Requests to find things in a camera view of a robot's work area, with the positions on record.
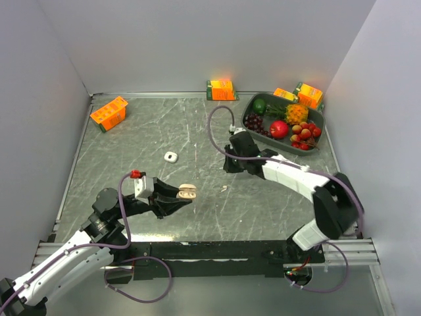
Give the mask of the pink earbud charging case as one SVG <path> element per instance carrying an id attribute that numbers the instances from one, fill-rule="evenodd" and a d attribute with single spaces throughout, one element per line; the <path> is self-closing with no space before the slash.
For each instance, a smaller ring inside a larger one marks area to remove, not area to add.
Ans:
<path id="1" fill-rule="evenodd" d="M 193 200 L 197 197 L 197 187 L 193 184 L 181 184 L 176 197 Z"/>

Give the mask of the white earbud charging case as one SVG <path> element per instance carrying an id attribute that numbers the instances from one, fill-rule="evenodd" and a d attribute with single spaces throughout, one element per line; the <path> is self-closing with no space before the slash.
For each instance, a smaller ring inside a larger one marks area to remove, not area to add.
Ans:
<path id="1" fill-rule="evenodd" d="M 178 154 L 173 151 L 167 151 L 164 154 L 164 160 L 168 163 L 176 163 L 178 160 Z"/>

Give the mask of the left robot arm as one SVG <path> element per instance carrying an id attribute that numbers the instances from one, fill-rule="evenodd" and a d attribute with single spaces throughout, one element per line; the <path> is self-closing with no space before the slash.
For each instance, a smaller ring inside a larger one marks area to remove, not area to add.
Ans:
<path id="1" fill-rule="evenodd" d="M 192 184 L 173 187 L 144 172 L 124 178 L 134 181 L 132 194 L 123 195 L 121 185 L 101 190 L 87 221 L 57 251 L 26 274 L 1 280 L 2 314 L 45 315 L 48 295 L 80 280 L 89 268 L 127 262 L 132 243 L 128 217 L 150 211 L 163 219 L 197 196 Z"/>

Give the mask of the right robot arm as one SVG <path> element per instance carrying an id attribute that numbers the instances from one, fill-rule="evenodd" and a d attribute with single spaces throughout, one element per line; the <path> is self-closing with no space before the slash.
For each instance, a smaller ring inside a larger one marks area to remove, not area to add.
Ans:
<path id="1" fill-rule="evenodd" d="M 314 218 L 289 237 L 287 254 L 292 261 L 304 261 L 310 249 L 327 240 L 337 240 L 355 222 L 362 226 L 362 205 L 344 174 L 332 176 L 312 171 L 275 151 L 261 151 L 250 133 L 242 128 L 232 132 L 229 141 L 224 148 L 227 173 L 246 171 L 281 184 L 312 202 Z"/>

